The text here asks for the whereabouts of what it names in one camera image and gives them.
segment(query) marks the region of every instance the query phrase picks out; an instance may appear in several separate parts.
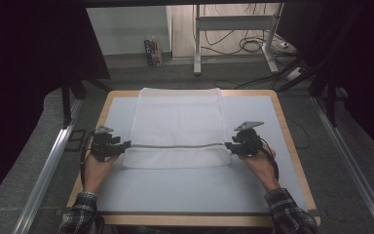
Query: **plaid sleeve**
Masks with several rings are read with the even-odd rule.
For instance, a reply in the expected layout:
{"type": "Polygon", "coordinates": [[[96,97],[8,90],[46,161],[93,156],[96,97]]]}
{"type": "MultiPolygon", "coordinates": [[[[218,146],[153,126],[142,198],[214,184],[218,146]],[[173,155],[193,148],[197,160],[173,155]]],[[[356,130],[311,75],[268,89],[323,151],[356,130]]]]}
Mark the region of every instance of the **plaid sleeve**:
{"type": "Polygon", "coordinates": [[[315,219],[300,209],[285,188],[275,189],[265,195],[274,222],[283,233],[317,233],[315,219]]]}
{"type": "Polygon", "coordinates": [[[58,233],[95,233],[95,218],[95,194],[80,192],[71,211],[59,226],[58,233]]]}

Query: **gray floor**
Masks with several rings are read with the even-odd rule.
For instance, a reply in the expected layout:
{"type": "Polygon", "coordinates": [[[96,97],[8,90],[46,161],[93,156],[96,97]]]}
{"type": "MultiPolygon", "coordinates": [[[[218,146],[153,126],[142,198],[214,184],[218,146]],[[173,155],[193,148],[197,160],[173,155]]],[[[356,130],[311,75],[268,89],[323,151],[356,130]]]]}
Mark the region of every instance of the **gray floor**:
{"type": "MultiPolygon", "coordinates": [[[[245,82],[270,74],[262,58],[206,58],[201,77],[193,75],[191,59],[167,60],[161,67],[146,66],[138,57],[107,58],[112,79],[104,83],[115,90],[140,90],[144,87],[162,89],[209,89],[214,81],[227,79],[245,82]]],[[[235,85],[217,82],[224,89],[235,85]]],[[[280,104],[310,184],[320,213],[319,233],[374,233],[374,219],[361,198],[355,183],[338,154],[328,132],[321,123],[308,95],[307,80],[287,92],[279,93],[280,104]],[[303,129],[292,121],[303,126],[303,129]]],[[[77,119],[75,130],[90,131],[107,94],[85,83],[88,96],[77,119]]],[[[271,83],[257,84],[249,89],[269,89],[271,83]]],[[[62,124],[60,90],[47,95],[45,110],[28,144],[0,186],[0,233],[10,233],[48,157],[62,124]]],[[[355,155],[359,166],[374,188],[374,142],[337,103],[338,130],[355,155]]],[[[70,191],[79,171],[79,153],[64,152],[46,196],[29,233],[55,233],[61,221],[70,191]]],[[[105,233],[113,232],[110,227],[105,233]]]]}

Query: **table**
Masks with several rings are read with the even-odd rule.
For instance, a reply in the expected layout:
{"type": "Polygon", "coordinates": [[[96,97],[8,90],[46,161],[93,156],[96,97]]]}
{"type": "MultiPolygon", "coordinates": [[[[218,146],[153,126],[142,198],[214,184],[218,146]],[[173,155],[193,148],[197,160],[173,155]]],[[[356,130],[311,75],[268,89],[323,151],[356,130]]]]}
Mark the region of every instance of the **table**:
{"type": "MultiPolygon", "coordinates": [[[[290,153],[291,162],[299,179],[302,187],[302,194],[306,201],[307,210],[315,212],[317,207],[312,197],[312,193],[309,188],[309,184],[306,181],[302,165],[294,147],[293,140],[291,138],[288,127],[285,123],[284,115],[281,110],[279,99],[274,91],[262,90],[262,91],[222,91],[223,97],[234,97],[234,96],[269,96],[274,105],[278,120],[280,122],[280,129],[283,133],[285,144],[290,153]]],[[[138,91],[114,91],[108,95],[108,98],[101,111],[97,125],[103,125],[108,116],[111,103],[114,98],[135,98],[138,96],[138,91]]],[[[75,182],[74,188],[71,192],[70,199],[67,203],[67,207],[70,208],[75,202],[75,198],[78,192],[81,190],[81,180],[78,175],[75,182]]],[[[197,214],[103,214],[100,213],[106,224],[113,225],[171,225],[171,226],[247,226],[247,227],[271,227],[273,223],[269,215],[255,214],[255,215],[197,215],[197,214]]],[[[320,219],[318,215],[315,215],[318,223],[320,219]]]]}

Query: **wall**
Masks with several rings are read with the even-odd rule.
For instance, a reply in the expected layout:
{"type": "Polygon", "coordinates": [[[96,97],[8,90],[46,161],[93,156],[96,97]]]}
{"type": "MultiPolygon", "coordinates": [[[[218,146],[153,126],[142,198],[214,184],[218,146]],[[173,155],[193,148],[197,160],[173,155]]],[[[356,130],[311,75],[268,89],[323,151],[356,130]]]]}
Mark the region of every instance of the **wall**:
{"type": "Polygon", "coordinates": [[[160,38],[163,52],[170,52],[170,6],[87,9],[104,55],[145,53],[149,32],[160,38]]]}

